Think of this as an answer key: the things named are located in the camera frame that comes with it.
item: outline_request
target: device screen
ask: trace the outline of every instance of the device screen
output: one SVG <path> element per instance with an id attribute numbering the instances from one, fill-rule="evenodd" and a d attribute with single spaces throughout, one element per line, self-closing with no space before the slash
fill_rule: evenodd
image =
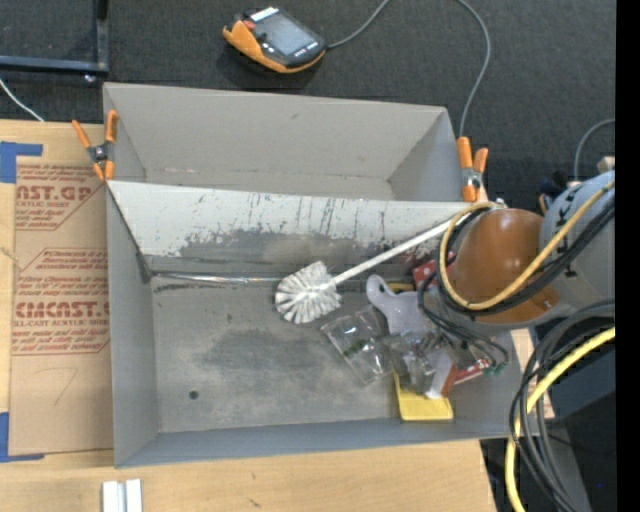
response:
<path id="1" fill-rule="evenodd" d="M 313 43 L 304 30 L 284 16 L 269 16 L 256 26 L 256 35 L 268 34 L 269 43 L 283 55 Z"/>

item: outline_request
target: wooden table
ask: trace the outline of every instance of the wooden table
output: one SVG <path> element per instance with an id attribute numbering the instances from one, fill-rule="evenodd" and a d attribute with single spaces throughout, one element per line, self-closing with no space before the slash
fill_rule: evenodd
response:
<path id="1" fill-rule="evenodd" d="M 0 140 L 28 141 L 33 127 L 0 121 Z M 0 412 L 9 406 L 14 194 L 0 184 Z M 153 512 L 496 510 L 477 441 L 126 470 L 114 469 L 110 450 L 47 455 L 0 464 L 0 509 L 96 512 L 102 482 L 128 479 L 142 480 Z"/>

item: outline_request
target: clamp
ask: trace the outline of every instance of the clamp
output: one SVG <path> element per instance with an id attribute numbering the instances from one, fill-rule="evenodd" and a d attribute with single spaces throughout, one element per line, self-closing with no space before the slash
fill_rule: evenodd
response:
<path id="1" fill-rule="evenodd" d="M 89 158 L 93 162 L 93 170 L 95 171 L 100 181 L 113 179 L 115 173 L 115 164 L 113 163 L 112 152 L 113 145 L 118 138 L 118 120 L 120 117 L 115 110 L 110 110 L 107 115 L 107 126 L 105 130 L 105 141 L 99 146 L 93 146 L 89 142 L 86 132 L 80 126 L 80 123 L 75 119 L 71 121 L 71 124 L 78 134 L 80 143 L 89 153 Z"/>
<path id="2" fill-rule="evenodd" d="M 483 195 L 482 174 L 487 165 L 489 150 L 480 148 L 472 158 L 471 143 L 468 137 L 459 137 L 456 141 L 456 147 L 462 169 L 462 198 L 467 203 L 475 203 Z"/>

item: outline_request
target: gray cardboard box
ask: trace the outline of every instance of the gray cardboard box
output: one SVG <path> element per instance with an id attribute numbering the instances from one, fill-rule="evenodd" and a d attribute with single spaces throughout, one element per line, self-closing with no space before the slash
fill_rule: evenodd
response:
<path id="1" fill-rule="evenodd" d="M 446 109 L 103 92 L 120 116 L 107 200 L 116 466 L 506 435 L 515 367 L 457 386 L 446 424 L 403 423 L 390 377 L 358 381 L 319 327 L 367 304 L 366 275 L 311 324 L 273 306 L 303 266 L 339 273 L 466 206 Z M 400 279 L 411 261 L 374 270 Z"/>

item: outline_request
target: yellow sponge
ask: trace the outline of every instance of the yellow sponge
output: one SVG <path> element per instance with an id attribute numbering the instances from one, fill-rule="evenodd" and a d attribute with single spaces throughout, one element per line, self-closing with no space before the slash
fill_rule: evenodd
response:
<path id="1" fill-rule="evenodd" d="M 453 419 L 453 408 L 448 398 L 431 399 L 400 387 L 400 379 L 393 374 L 400 406 L 400 417 L 405 421 L 448 421 Z"/>

